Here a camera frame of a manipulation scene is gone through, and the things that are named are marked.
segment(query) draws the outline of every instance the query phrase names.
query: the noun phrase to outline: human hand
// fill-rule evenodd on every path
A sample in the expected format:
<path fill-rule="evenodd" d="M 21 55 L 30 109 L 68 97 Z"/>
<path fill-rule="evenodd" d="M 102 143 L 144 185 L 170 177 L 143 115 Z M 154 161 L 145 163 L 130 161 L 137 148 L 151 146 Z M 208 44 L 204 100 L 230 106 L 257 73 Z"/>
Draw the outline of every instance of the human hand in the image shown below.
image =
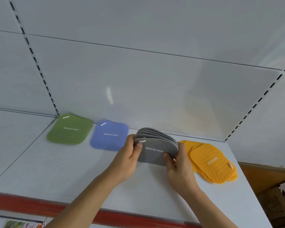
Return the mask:
<path fill-rule="evenodd" d="M 164 153 L 163 157 L 166 161 L 169 183 L 182 198 L 200 189 L 183 143 L 178 142 L 176 161 L 168 153 Z"/>
<path fill-rule="evenodd" d="M 115 158 L 104 171 L 104 174 L 109 176 L 114 187 L 121 182 L 127 180 L 135 171 L 137 159 L 142 150 L 142 143 L 139 142 L 134 147 L 135 134 L 130 134 L 125 145 L 118 151 Z"/>

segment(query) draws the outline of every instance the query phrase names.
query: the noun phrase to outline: gray silicone pad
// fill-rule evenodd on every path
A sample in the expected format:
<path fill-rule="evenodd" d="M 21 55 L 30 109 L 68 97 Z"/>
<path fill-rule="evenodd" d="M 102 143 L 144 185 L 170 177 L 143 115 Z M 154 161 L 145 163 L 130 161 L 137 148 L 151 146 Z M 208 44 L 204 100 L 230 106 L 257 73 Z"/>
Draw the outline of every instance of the gray silicone pad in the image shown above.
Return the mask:
<path fill-rule="evenodd" d="M 135 138 L 134 144 L 136 145 L 141 138 Z M 163 158 L 163 152 L 170 154 L 172 157 L 178 152 L 178 148 L 171 142 L 157 138 L 145 138 L 143 142 L 143 149 L 138 157 L 139 162 L 151 163 L 160 166 L 165 166 L 165 160 Z"/>
<path fill-rule="evenodd" d="M 172 138 L 172 137 L 170 137 L 169 135 L 164 134 L 164 133 L 162 133 L 162 132 L 160 132 L 160 131 L 158 131 L 158 130 L 152 129 L 152 128 L 144 127 L 144 128 L 141 128 L 139 131 L 137 131 L 137 133 L 140 133 L 140 132 L 151 132 L 151 133 L 155 133 L 155 134 L 157 134 L 157 135 L 159 135 L 159 136 L 162 136 L 162 137 L 165 137 L 165 138 L 167 138 L 167 139 L 169 139 L 169 140 L 172 140 L 172 141 L 174 141 L 174 142 L 177 144 L 177 141 L 175 141 L 174 138 Z"/>
<path fill-rule="evenodd" d="M 164 139 L 166 140 L 167 142 L 171 142 L 173 145 L 176 146 L 176 148 L 178 148 L 178 145 L 175 144 L 175 142 L 167 139 L 167 138 L 164 138 L 164 137 L 160 137 L 160 136 L 155 136 L 155 135 L 149 135 L 149 134 L 144 134 L 144 133 L 139 133 L 139 134 L 136 134 L 135 135 L 135 138 L 157 138 L 157 139 Z"/>

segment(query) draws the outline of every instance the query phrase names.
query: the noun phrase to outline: blue silicone pad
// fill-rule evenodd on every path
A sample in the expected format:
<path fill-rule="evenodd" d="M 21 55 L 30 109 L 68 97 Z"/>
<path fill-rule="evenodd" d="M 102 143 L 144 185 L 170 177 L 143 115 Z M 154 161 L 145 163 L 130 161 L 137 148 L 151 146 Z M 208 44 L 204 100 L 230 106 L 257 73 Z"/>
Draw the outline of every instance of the blue silicone pad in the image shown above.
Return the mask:
<path fill-rule="evenodd" d="M 119 151 L 125 144 L 128 133 L 126 124 L 102 120 L 97 124 L 90 144 L 96 149 Z"/>

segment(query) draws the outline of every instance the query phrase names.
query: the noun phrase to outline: red shelf edge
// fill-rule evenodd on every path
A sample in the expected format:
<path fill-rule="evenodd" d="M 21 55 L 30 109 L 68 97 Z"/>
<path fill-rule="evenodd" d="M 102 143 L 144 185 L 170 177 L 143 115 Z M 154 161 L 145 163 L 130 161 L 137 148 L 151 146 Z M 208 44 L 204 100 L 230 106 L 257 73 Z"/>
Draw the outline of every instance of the red shelf edge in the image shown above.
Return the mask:
<path fill-rule="evenodd" d="M 0 193 L 0 210 L 4 211 L 54 218 L 63 211 L 67 205 L 68 204 Z M 190 223 L 161 220 L 156 217 L 145 217 L 104 209 L 99 210 L 93 223 L 125 228 L 200 228 L 199 225 Z"/>

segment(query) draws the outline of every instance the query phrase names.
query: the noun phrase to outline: cardboard box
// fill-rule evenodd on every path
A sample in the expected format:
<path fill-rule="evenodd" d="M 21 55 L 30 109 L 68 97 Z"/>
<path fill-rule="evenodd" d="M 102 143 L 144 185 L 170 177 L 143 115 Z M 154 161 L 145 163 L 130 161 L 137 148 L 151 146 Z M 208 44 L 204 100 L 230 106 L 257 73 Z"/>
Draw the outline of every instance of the cardboard box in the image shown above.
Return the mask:
<path fill-rule="evenodd" d="M 257 195 L 273 228 L 285 227 L 285 197 L 278 187 Z"/>

